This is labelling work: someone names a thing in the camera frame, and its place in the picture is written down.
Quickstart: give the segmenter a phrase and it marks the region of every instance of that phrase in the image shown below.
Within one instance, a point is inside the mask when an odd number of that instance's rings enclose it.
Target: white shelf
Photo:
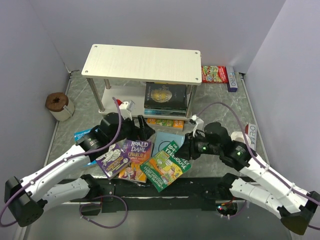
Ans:
[[[134,101],[135,106],[131,114],[133,117],[143,115],[145,118],[156,118],[156,119],[172,119],[172,120],[188,120],[185,116],[165,116],[165,115],[145,115],[144,103],[145,103],[145,86],[112,86],[110,89],[104,89],[102,96],[102,104],[105,108],[101,114],[108,114],[111,112],[116,113],[117,108],[112,97],[124,101]]]
[[[94,44],[81,74],[92,79],[200,85],[201,53],[198,50]]]

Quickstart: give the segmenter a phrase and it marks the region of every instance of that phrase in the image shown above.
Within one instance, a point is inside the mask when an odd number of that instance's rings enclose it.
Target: blue book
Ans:
[[[184,144],[185,136],[158,131],[155,138],[152,156],[156,155],[172,141],[175,141],[180,148],[182,144]]]
[[[90,129],[84,130],[84,131],[78,131],[74,134],[74,140],[78,141],[80,138],[82,138],[85,134],[89,133],[91,131]],[[96,160],[94,160],[93,162],[88,163],[86,166],[91,166],[93,164],[96,164]]]

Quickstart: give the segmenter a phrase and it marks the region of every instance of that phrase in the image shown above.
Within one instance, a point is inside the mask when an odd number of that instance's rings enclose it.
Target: purple cable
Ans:
[[[239,119],[239,117],[238,117],[237,114],[236,114],[236,112],[235,112],[229,105],[227,105],[227,104],[225,104],[225,103],[223,103],[223,102],[216,101],[216,102],[213,102],[213,103],[209,104],[209,105],[206,106],[201,112],[199,112],[199,113],[197,114],[197,116],[200,116],[205,110],[207,110],[207,108],[209,108],[210,106],[212,106],[212,105],[214,105],[214,104],[221,104],[221,105],[227,107],[227,108],[232,112],[232,114],[234,115],[237,123],[239,124],[239,127],[240,127],[240,129],[241,129],[241,132],[242,132],[243,136],[245,136],[245,135],[246,135],[246,132],[245,132],[245,130],[244,130],[244,128],[243,128],[243,126],[242,126],[242,124],[241,124],[241,122],[240,122],[240,119]],[[264,169],[265,166],[256,158],[256,156],[254,155],[254,153],[251,151],[251,148],[250,148],[250,145],[249,145],[249,143],[248,143],[247,138],[244,137],[243,139],[244,139],[244,141],[245,141],[245,145],[246,145],[246,147],[248,148],[248,151],[249,151],[251,157],[260,165],[260,167],[262,167],[262,168]],[[269,171],[272,175],[274,175],[280,182],[282,182],[288,189],[291,188],[291,186],[290,186],[288,183],[286,183],[286,181],[284,181],[280,176],[278,176],[274,171],[272,171],[271,169],[269,169],[268,171]],[[310,201],[313,202],[314,204],[317,204],[318,206],[320,206],[320,202],[318,202],[318,201],[314,200],[313,198],[311,198],[311,197],[303,194],[302,192],[299,192],[299,191],[295,190],[294,188],[292,189],[292,191],[293,191],[295,194],[298,194],[298,195],[300,195],[300,196],[302,196],[302,197],[310,200]],[[312,229],[320,230],[320,227],[311,226],[311,225],[308,225],[308,227],[309,227],[309,228],[312,228]]]
[[[101,228],[104,228],[104,229],[114,229],[114,228],[119,227],[121,224],[123,224],[125,222],[125,220],[126,220],[126,218],[128,216],[128,206],[127,206],[126,202],[121,197],[115,196],[115,195],[97,196],[97,197],[93,198],[92,200],[101,199],[101,198],[116,198],[116,199],[121,200],[123,202],[123,205],[124,205],[124,208],[125,208],[125,213],[124,213],[123,219],[118,224],[116,224],[114,226],[105,226],[105,225],[97,223],[96,221],[93,221],[90,218],[87,218],[86,216],[82,215],[82,213],[81,213],[82,208],[84,208],[85,206],[100,206],[100,204],[96,204],[96,203],[88,203],[88,204],[82,205],[79,208],[79,213],[80,213],[81,218],[87,220],[88,222],[90,222],[90,223],[92,223],[94,225],[97,225],[97,226],[99,226]]]
[[[95,150],[89,150],[89,151],[86,151],[86,152],[82,152],[82,153],[78,153],[78,154],[75,154],[75,155],[70,155],[68,157],[66,157],[67,160],[70,160],[70,159],[73,159],[73,158],[76,158],[76,157],[80,157],[80,156],[83,156],[83,155],[88,155],[88,154],[93,154],[93,153],[96,153],[96,152],[99,152],[101,150],[104,150],[106,148],[108,148],[111,144],[114,143],[114,141],[118,138],[119,136],[119,133],[120,133],[120,130],[121,130],[121,123],[122,123],[122,117],[121,117],[121,112],[120,112],[120,108],[119,108],[119,105],[118,105],[118,102],[117,102],[117,99],[115,99],[114,97],[112,98],[114,103],[115,103],[115,106],[116,106],[116,110],[118,112],[118,117],[119,117],[119,124],[118,124],[118,129],[113,137],[113,139],[111,140],[111,142],[109,142],[107,145],[101,147],[101,148],[98,148],[98,149],[95,149]],[[40,173],[38,176],[36,176],[32,181],[33,182],[36,182],[38,179],[40,179],[42,176],[44,176],[45,174],[47,174],[48,172],[52,171],[54,168],[56,168],[57,166],[59,166],[60,164],[64,163],[65,161],[62,159],[58,162],[56,162],[54,165],[52,165],[51,167],[49,167],[47,170],[45,170],[44,172]],[[20,188],[15,194],[12,195],[12,197],[9,198],[9,200],[4,204],[4,207],[2,208],[1,212],[0,212],[0,227],[2,228],[6,228],[6,227],[9,227],[9,226],[12,226],[13,224],[15,224],[17,221],[13,221],[11,223],[7,223],[7,224],[3,224],[1,222],[2,220],[2,217],[4,215],[4,212],[5,210],[7,209],[7,207],[11,204],[11,202],[22,192],[24,191],[25,189],[27,189],[28,187],[30,187],[31,185],[31,182],[28,182],[25,186],[23,186],[22,188]]]
[[[243,204],[242,208],[239,211],[237,211],[234,215],[229,216],[229,218],[234,218],[234,217],[240,215],[245,210],[246,206],[247,206],[247,200],[244,200],[244,204]]]

